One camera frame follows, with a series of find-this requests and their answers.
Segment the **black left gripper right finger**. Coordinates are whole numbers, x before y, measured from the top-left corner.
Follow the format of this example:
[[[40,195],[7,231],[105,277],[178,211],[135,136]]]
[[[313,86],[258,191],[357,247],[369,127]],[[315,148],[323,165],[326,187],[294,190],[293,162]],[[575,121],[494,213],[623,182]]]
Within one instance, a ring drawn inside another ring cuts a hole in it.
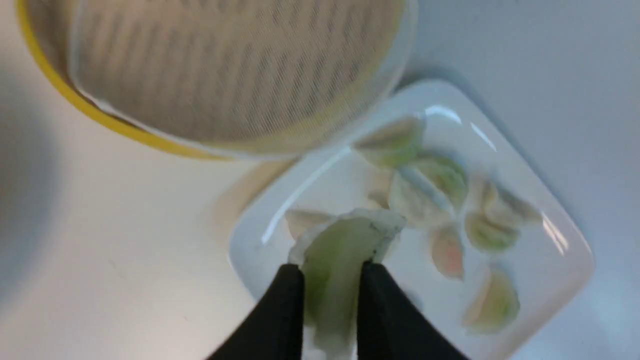
[[[359,360],[464,360],[420,313],[384,265],[364,262],[356,315]]]

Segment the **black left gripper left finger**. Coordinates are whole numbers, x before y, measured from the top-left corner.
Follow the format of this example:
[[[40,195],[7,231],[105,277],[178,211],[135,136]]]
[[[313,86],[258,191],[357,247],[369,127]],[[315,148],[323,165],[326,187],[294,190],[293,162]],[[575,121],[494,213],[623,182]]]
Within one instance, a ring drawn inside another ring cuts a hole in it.
[[[300,360],[305,284],[297,265],[281,265],[253,310],[208,359]]]

